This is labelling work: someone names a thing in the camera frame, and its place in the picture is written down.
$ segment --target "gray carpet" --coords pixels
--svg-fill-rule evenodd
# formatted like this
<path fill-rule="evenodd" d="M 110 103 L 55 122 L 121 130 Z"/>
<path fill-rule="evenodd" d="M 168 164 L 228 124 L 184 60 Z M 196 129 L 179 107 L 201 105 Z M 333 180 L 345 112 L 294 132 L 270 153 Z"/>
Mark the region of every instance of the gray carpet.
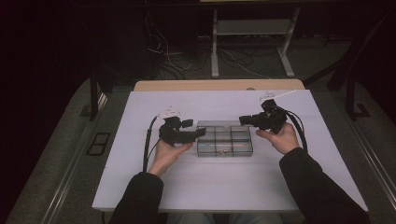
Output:
<path fill-rule="evenodd" d="M 271 44 L 262 46 L 255 52 L 264 56 L 252 56 L 252 63 L 247 69 L 271 78 L 285 78 L 279 59 L 275 53 L 271 54 L 275 50 L 274 44 Z M 330 44 L 328 47 L 322 44 L 320 38 L 294 41 L 288 57 L 297 78 L 303 80 L 314 75 L 339 59 L 348 47 L 348 43 Z M 237 57 L 237 52 L 228 52 Z M 182 67 L 191 64 L 191 70 L 198 69 L 185 72 L 186 79 L 210 79 L 210 58 L 205 63 L 206 56 L 203 53 L 198 58 L 186 58 L 180 54 L 172 59 Z M 262 78 L 237 67 L 235 63 L 219 60 L 220 78 Z M 172 74 L 159 73 L 157 76 L 158 79 L 162 77 L 175 79 Z M 345 93 L 328 92 L 325 86 L 329 78 L 330 76 L 323 77 L 307 88 L 312 91 L 332 138 L 369 207 L 372 223 L 396 223 L 396 212 L 361 152 L 360 142 L 354 136 L 348 117 L 344 114 Z M 66 108 L 7 223 L 40 223 L 43 218 L 46 220 L 44 223 L 101 223 L 102 214 L 92 209 L 91 205 L 131 89 L 116 88 L 107 96 L 106 106 L 99 116 L 95 121 L 89 122 L 89 118 L 80 116 L 90 100 L 89 82 L 82 83 Z M 358 119 L 355 124 L 362 129 L 389 175 L 395 179 L 396 169 L 392 162 L 396 156 L 396 150 L 393 150 L 396 146 L 395 126 L 361 86 L 357 89 L 357 102 L 363 103 L 372 116 Z M 111 133 L 103 156 L 85 155 L 95 133 Z M 70 161 L 76 155 L 79 155 L 79 160 L 71 165 L 74 172 L 68 179 L 70 185 L 61 185 L 63 178 L 67 178 L 65 174 L 70 173 Z M 45 216 L 51 199 L 58 195 L 58 188 L 65 190 L 59 209 L 50 213 L 53 217 Z M 106 214 L 105 220 L 110 216 L 111 213 Z"/>

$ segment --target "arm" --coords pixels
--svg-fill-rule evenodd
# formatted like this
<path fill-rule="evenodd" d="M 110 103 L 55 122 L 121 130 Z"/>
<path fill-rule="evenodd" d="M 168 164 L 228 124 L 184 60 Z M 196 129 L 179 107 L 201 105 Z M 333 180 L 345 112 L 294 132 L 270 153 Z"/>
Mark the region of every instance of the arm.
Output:
<path fill-rule="evenodd" d="M 370 223 L 367 214 L 299 147 L 291 124 L 286 123 L 279 134 L 258 130 L 257 135 L 285 155 L 280 168 L 307 223 Z"/>
<path fill-rule="evenodd" d="M 191 147 L 192 143 L 172 147 L 160 140 L 148 173 L 141 172 L 132 178 L 109 223 L 156 223 L 163 196 L 161 176 Z"/>

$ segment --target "person's right hand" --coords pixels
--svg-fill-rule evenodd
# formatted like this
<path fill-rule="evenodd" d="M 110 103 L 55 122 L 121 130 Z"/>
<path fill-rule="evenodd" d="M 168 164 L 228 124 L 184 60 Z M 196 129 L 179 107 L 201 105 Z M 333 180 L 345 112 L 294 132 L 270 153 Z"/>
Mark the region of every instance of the person's right hand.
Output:
<path fill-rule="evenodd" d="M 294 127 L 287 122 L 278 134 L 265 130 L 257 130 L 256 134 L 270 141 L 272 146 L 283 155 L 300 146 Z"/>

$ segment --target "table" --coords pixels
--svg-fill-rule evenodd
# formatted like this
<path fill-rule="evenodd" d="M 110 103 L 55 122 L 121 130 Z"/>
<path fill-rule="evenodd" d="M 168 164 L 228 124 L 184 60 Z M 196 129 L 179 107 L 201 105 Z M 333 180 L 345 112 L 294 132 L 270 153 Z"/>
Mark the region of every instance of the table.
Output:
<path fill-rule="evenodd" d="M 278 85 L 271 88 L 271 82 Z M 225 90 L 227 85 L 232 91 Z M 268 92 L 243 90 L 260 86 L 265 90 L 285 90 L 288 85 L 290 93 L 276 98 L 276 102 L 300 116 L 310 155 L 367 211 L 310 91 L 295 79 L 138 82 L 125 106 L 92 207 L 103 212 L 115 208 L 129 180 L 142 169 L 146 131 L 152 117 L 169 105 L 180 110 L 181 119 L 194 119 L 194 124 L 203 119 L 237 119 L 261 112 L 258 99 Z M 180 91 L 171 91 L 172 86 Z M 193 91 L 185 91 L 189 86 Z M 213 91 L 216 86 L 222 91 Z M 161 125 L 161 121 L 154 124 L 152 136 L 158 136 Z M 198 158 L 196 146 L 183 153 L 163 176 L 160 212 L 298 210 L 278 166 L 282 155 L 254 131 L 250 129 L 254 148 L 250 158 Z M 156 140 L 151 137 L 150 145 Z"/>

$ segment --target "person's left hand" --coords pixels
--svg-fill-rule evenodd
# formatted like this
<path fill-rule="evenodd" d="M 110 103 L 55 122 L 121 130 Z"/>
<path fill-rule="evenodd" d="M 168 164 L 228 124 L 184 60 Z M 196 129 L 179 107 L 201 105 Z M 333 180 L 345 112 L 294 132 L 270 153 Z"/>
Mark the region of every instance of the person's left hand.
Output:
<path fill-rule="evenodd" d="M 157 144 L 154 162 L 152 163 L 148 172 L 161 177 L 177 160 L 178 156 L 184 151 L 189 150 L 191 147 L 192 143 L 186 143 L 179 147 L 172 147 L 161 139 Z"/>

